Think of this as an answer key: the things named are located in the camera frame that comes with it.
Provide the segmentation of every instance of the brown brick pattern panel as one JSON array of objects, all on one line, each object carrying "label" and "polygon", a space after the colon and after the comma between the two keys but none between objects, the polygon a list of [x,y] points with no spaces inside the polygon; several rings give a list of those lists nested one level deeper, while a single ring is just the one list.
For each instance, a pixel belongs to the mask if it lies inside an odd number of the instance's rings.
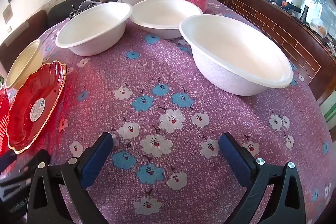
[{"label": "brown brick pattern panel", "polygon": [[231,8],[276,43],[287,58],[299,69],[300,74],[310,83],[321,66],[302,44],[275,22],[239,0],[232,0]]}]

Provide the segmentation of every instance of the blue gripper pad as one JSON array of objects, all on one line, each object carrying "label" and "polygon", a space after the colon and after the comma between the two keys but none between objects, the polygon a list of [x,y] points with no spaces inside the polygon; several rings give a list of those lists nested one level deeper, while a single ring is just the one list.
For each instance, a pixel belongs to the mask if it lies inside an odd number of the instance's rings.
[{"label": "blue gripper pad", "polygon": [[78,172],[83,189],[93,185],[112,149],[113,137],[104,132],[94,145],[85,149],[79,157]]},{"label": "blue gripper pad", "polygon": [[219,139],[219,148],[229,163],[239,184],[242,187],[253,185],[253,175],[255,174],[254,157],[250,152],[241,147],[230,133],[224,133]]}]

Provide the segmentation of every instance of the bowl rim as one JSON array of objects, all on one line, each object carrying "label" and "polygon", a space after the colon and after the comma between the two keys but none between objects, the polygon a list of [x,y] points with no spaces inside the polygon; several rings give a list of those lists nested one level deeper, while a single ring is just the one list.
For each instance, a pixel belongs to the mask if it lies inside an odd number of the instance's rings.
[{"label": "bowl rim", "polygon": [[[12,81],[12,83],[10,83],[10,85],[7,84],[7,80],[9,79],[9,75],[11,76],[11,74],[13,73],[12,70],[14,70],[14,67],[15,67],[15,64],[18,62],[18,60],[20,59],[20,57],[22,57],[24,55],[24,52],[29,48],[31,47],[33,44],[37,44],[38,43],[38,46],[37,48],[35,49],[33,55],[31,56],[31,58],[28,60],[28,62],[26,63],[26,65],[24,66],[24,68],[21,70],[21,72],[16,76],[15,80]],[[6,85],[6,89],[11,89],[18,81],[18,79],[21,77],[21,75],[23,74],[23,72],[26,71],[27,67],[29,67],[29,65],[31,64],[31,62],[33,61],[33,59],[36,57],[37,53],[39,50],[41,50],[41,47],[42,47],[42,42],[40,39],[36,39],[34,40],[33,42],[29,43],[29,45],[27,47],[24,48],[24,50],[18,55],[18,57],[15,59],[13,65],[11,66],[9,72],[8,72],[8,75],[7,75],[7,78],[6,78],[6,82],[5,82],[5,85]]]},{"label": "bowl rim", "polygon": [[28,79],[30,78],[30,76],[32,76],[32,75],[34,75],[35,73],[37,73],[43,66],[50,66],[50,65],[53,64],[53,63],[59,63],[59,65],[60,65],[61,67],[64,68],[64,76],[63,76],[63,79],[62,79],[61,87],[60,87],[60,89],[59,89],[59,93],[58,93],[58,96],[57,96],[57,98],[56,98],[56,101],[55,101],[55,103],[54,103],[54,105],[53,105],[51,111],[49,112],[47,119],[45,120],[45,122],[44,122],[43,125],[41,126],[40,130],[38,131],[38,133],[35,134],[33,140],[31,141],[31,143],[28,144],[27,146],[25,146],[23,149],[21,149],[21,150],[16,150],[15,147],[12,147],[12,146],[9,144],[9,135],[8,135],[8,132],[6,132],[6,135],[7,135],[7,145],[8,145],[8,147],[9,147],[9,149],[14,150],[15,154],[21,154],[21,153],[24,152],[25,150],[29,149],[29,148],[31,147],[31,145],[35,142],[35,140],[37,139],[37,137],[40,135],[40,133],[42,132],[42,129],[44,128],[44,126],[46,125],[46,123],[48,122],[50,116],[52,115],[52,113],[53,113],[53,111],[54,111],[54,109],[55,109],[55,107],[56,107],[56,105],[57,105],[57,103],[58,103],[58,100],[59,100],[59,98],[60,98],[60,96],[61,96],[61,93],[62,93],[62,91],[63,91],[63,88],[64,88],[64,86],[65,86],[65,81],[66,81],[66,78],[67,78],[67,64],[66,64],[66,63],[62,63],[62,62],[59,61],[59,60],[54,60],[54,61],[52,61],[51,63],[45,63],[45,64],[43,64],[37,71],[34,71],[31,75],[29,75],[29,77],[27,78],[27,80],[25,81],[25,83],[24,83],[24,84],[17,90],[17,92],[16,92],[16,94],[15,94],[15,96],[14,96],[13,103],[11,104],[11,106],[10,106],[10,108],[9,108],[9,112],[8,112],[8,123],[9,123],[9,118],[10,118],[10,115],[9,115],[9,114],[10,114],[11,109],[12,109],[14,103],[15,103],[16,96],[17,96],[17,94],[19,93],[20,89],[27,83],[27,81],[28,81]]},{"label": "bowl rim", "polygon": [[[103,9],[104,6],[107,6],[107,5],[110,5],[110,6],[114,6],[114,5],[124,5],[124,6],[128,6],[129,11],[128,11],[128,13],[127,13],[127,14],[120,20],[120,22],[119,22],[117,25],[113,26],[113,28],[110,28],[110,29],[108,29],[108,30],[106,30],[106,31],[104,31],[104,32],[100,32],[100,33],[95,34],[95,35],[93,35],[93,36],[91,36],[91,37],[88,37],[88,38],[86,38],[86,39],[83,39],[83,40],[80,40],[80,41],[77,41],[77,42],[74,42],[74,43],[71,43],[71,44],[61,44],[61,43],[59,43],[59,41],[58,41],[59,34],[62,32],[62,30],[63,30],[64,28],[67,27],[68,24],[70,24],[70,22],[73,22],[73,20],[76,19],[76,18],[83,17],[83,16],[85,16],[86,14],[93,12],[94,10]],[[90,40],[92,40],[92,39],[94,39],[94,38],[96,38],[96,37],[99,37],[99,36],[101,36],[101,35],[103,35],[103,34],[109,32],[109,31],[111,31],[111,30],[117,28],[118,26],[120,26],[121,24],[123,24],[123,23],[130,17],[130,15],[132,14],[132,12],[133,12],[133,7],[132,7],[132,5],[130,5],[130,4],[128,4],[128,3],[123,3],[123,2],[107,2],[107,3],[103,3],[103,4],[99,4],[99,5],[97,5],[97,6],[91,7],[91,8],[89,8],[89,9],[87,9],[87,10],[81,12],[79,15],[76,15],[73,19],[69,20],[69,21],[68,21],[68,22],[61,28],[61,30],[58,32],[58,34],[57,34],[57,36],[56,36],[55,44],[56,44],[56,46],[59,47],[59,48],[71,48],[71,47],[75,47],[75,46],[84,44],[85,42],[88,42],[88,41],[90,41]]]},{"label": "bowl rim", "polygon": [[210,61],[216,63],[218,66],[230,71],[231,73],[235,74],[235,75],[238,75],[250,82],[253,82],[255,84],[258,84],[258,85],[262,85],[262,86],[266,86],[268,88],[276,88],[276,89],[281,89],[281,88],[285,88],[287,87],[291,81],[293,80],[293,70],[292,70],[292,67],[289,63],[289,60],[288,58],[285,56],[285,54],[281,51],[281,49],[275,45],[275,43],[270,40],[272,42],[271,47],[276,51],[276,53],[278,55],[282,55],[283,57],[286,58],[287,60],[287,63],[288,63],[288,68],[289,68],[289,75],[285,75],[285,77],[287,76],[287,78],[283,79],[283,80],[280,80],[280,81],[273,81],[273,80],[268,80],[268,79],[265,79],[265,78],[261,78],[259,76],[256,76],[256,75],[253,75],[249,72],[246,72],[245,70],[241,69],[241,68],[238,68],[226,61],[224,61],[223,59],[219,58],[218,56],[216,56],[215,54],[211,53],[210,51],[208,51],[207,49],[205,49],[204,47],[202,47],[200,44],[198,44],[197,42],[195,41],[192,41],[190,40],[187,35],[185,34],[184,32],[184,26],[185,24],[188,23],[189,20],[193,20],[193,18],[195,17],[200,17],[200,16],[206,16],[206,17],[213,17],[213,18],[225,18],[225,20],[228,20],[228,21],[237,21],[239,22],[239,24],[245,24],[248,28],[251,28],[253,30],[253,32],[258,32],[260,33],[258,30],[254,29],[253,27],[251,27],[250,25],[247,25],[246,23],[244,22],[241,22],[239,20],[236,20],[236,19],[233,19],[233,18],[228,18],[228,17],[223,17],[223,16],[219,16],[219,15],[196,15],[196,16],[191,16],[191,17],[188,17],[186,18],[185,20],[183,20],[181,23],[180,23],[180,27],[179,27],[179,30],[181,32],[181,35],[184,37],[184,39],[192,46],[192,51],[194,49],[196,49],[198,52],[200,52],[201,54],[203,54],[206,58],[208,58]]},{"label": "bowl rim", "polygon": [[[195,4],[191,3],[191,2],[188,2],[186,0],[143,0],[137,4],[135,4],[133,6],[133,10],[135,10],[137,8],[138,5],[140,5],[141,3],[144,3],[146,1],[184,1],[192,6],[195,6],[198,11],[199,11],[199,15],[203,15],[203,11],[198,7],[196,6]],[[159,29],[159,30],[178,30],[179,29],[179,25],[180,24],[177,24],[177,25],[158,25],[158,24],[150,24],[150,23],[146,23],[146,22],[143,22],[143,21],[139,21],[139,20],[136,20],[134,18],[134,13],[131,14],[130,18],[129,18],[133,23],[139,25],[139,26],[142,26],[142,27],[146,27],[146,28],[152,28],[152,29]]]}]

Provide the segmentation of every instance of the table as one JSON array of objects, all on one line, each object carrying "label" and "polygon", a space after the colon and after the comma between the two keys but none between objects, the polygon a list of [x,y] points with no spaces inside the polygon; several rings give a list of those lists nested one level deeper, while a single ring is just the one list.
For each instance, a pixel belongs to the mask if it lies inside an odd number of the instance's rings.
[{"label": "table", "polygon": [[[206,14],[251,25],[215,0]],[[44,62],[67,64],[63,95],[9,173],[42,148],[52,165],[62,164],[107,131],[115,148],[88,193],[110,223],[223,223],[245,192],[218,153],[219,136],[230,132],[254,157],[276,165],[295,162],[307,222],[322,213],[334,188],[335,157],[321,111],[294,65],[289,87],[236,96],[201,75],[182,38],[165,41],[128,21],[116,45],[84,58],[56,47],[66,22],[40,37]]]}]

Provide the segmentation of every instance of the red scalloped tray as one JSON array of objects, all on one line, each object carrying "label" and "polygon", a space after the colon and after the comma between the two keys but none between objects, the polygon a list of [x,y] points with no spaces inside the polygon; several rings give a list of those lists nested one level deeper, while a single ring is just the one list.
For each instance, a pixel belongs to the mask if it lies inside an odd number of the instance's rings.
[{"label": "red scalloped tray", "polygon": [[[41,133],[52,114],[63,90],[66,80],[67,66],[58,60],[42,65],[31,74],[26,83],[16,93],[14,103],[9,110],[7,125],[8,147],[20,154],[27,150]],[[31,120],[34,104],[40,100],[44,105],[42,112]]]}]

